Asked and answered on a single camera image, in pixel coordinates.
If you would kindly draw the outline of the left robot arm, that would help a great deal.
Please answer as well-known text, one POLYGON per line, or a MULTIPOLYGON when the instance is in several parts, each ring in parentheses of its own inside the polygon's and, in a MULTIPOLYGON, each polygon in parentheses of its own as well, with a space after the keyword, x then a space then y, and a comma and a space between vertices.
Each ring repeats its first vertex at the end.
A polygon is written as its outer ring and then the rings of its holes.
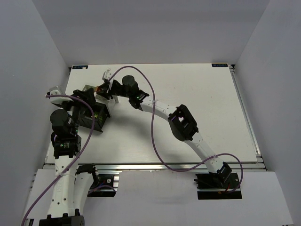
POLYGON ((94 90, 75 90, 71 96, 52 90, 47 97, 59 108, 50 115, 53 133, 55 179, 47 217, 39 221, 41 226, 83 226, 83 209, 90 187, 98 180, 95 166, 79 166, 79 157, 87 144, 81 143, 78 135, 80 117, 89 110, 92 123, 96 104, 94 90))

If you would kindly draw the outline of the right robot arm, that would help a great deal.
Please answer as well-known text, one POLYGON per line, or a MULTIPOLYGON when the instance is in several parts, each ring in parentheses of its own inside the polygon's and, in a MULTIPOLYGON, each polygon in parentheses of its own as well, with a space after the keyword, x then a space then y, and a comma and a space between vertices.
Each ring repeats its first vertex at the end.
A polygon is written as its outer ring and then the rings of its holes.
POLYGON ((154 141, 154 116, 158 116, 166 120, 169 123, 173 136, 193 149, 193 151, 202 160, 201 163, 206 165, 209 174, 213 177, 214 182, 218 186, 222 187, 226 184, 232 170, 227 163, 215 155, 214 151, 204 141, 198 130, 197 122, 188 110, 187 106, 180 105, 175 107, 151 98, 149 94, 138 87, 138 83, 132 75, 125 76, 122 79, 122 83, 119 83, 116 80, 110 82, 108 79, 105 79, 104 83, 96 88, 96 93, 106 99, 113 96, 126 97, 133 108, 143 112, 152 113, 152 145, 157 157, 168 169, 176 172, 188 171, 188 169, 173 169, 160 157, 154 141))

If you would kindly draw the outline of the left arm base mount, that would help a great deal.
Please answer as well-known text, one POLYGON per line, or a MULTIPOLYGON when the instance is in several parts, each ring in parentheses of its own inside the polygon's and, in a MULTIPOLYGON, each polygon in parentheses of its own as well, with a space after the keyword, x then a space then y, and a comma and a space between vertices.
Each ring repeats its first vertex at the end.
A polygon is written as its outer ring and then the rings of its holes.
POLYGON ((104 165, 96 165, 95 167, 99 182, 89 190, 88 197, 113 198, 118 189, 119 174, 121 171, 106 169, 104 165))

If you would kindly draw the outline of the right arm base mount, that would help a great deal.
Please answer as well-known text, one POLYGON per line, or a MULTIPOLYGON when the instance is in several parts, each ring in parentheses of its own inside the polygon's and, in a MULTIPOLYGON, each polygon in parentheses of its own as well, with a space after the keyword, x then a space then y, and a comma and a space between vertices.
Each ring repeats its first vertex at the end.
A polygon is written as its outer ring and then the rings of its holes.
POLYGON ((225 183, 212 177, 209 173, 196 174, 194 183, 199 200, 240 200, 242 193, 237 173, 232 173, 225 183))

